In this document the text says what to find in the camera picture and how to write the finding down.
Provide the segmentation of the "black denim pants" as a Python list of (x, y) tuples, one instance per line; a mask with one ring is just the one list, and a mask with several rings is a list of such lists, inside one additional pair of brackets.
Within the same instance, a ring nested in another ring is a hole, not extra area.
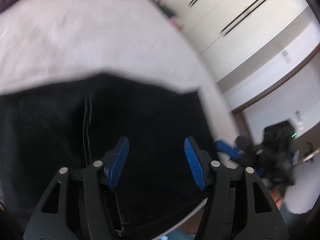
[(129, 141), (123, 171), (101, 194), (117, 238), (152, 239), (207, 198), (184, 152), (193, 137), (217, 157), (198, 91), (99, 74), (1, 96), (1, 239), (22, 239), (60, 168), (103, 159), (121, 137)]

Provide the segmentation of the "white bed sheet mattress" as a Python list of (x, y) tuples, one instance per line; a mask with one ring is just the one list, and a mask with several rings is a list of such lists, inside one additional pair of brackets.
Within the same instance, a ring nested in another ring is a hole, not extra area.
[[(20, 0), (1, 13), (1, 96), (99, 74), (178, 94), (196, 90), (213, 142), (236, 134), (207, 65), (150, 0)], [(62, 167), (50, 183), (46, 216), (59, 213), (59, 190), (67, 193), (64, 239), (90, 238), (86, 215), (97, 200), (103, 207), (93, 213), (94, 225), (107, 220), (116, 237), (101, 194), (104, 158), (78, 170)], [(210, 188), (204, 190), (207, 198), (182, 220), (208, 205)]]

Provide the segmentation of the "dark bedside table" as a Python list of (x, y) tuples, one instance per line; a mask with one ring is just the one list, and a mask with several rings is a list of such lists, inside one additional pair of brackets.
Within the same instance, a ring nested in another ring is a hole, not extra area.
[(164, 2), (157, 2), (157, 6), (167, 16), (168, 19), (177, 18), (177, 12)]

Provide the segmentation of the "white wardrobe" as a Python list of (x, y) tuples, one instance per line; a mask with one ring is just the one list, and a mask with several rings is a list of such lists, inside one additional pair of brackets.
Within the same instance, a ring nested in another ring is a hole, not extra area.
[(207, 64), (231, 109), (253, 100), (319, 45), (307, 0), (157, 0)]

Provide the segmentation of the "teal plastic chair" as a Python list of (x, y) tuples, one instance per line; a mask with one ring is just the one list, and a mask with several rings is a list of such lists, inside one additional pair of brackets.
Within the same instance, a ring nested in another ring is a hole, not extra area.
[(166, 235), (159, 238), (159, 240), (194, 240), (195, 235), (186, 233), (180, 229), (175, 229)]

